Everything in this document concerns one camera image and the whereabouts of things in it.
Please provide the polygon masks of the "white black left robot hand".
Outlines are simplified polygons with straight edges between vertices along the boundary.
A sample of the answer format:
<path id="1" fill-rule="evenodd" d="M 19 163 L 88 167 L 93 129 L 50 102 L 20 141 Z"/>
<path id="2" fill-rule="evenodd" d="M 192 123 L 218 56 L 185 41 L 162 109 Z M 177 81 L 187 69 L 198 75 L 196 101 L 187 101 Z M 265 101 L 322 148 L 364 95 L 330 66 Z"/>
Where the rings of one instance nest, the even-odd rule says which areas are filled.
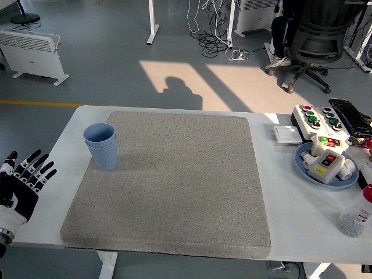
<path id="1" fill-rule="evenodd" d="M 32 217 L 39 192 L 57 173 L 49 155 L 37 149 L 21 163 L 13 151 L 1 165 L 1 232 L 15 235 Z"/>

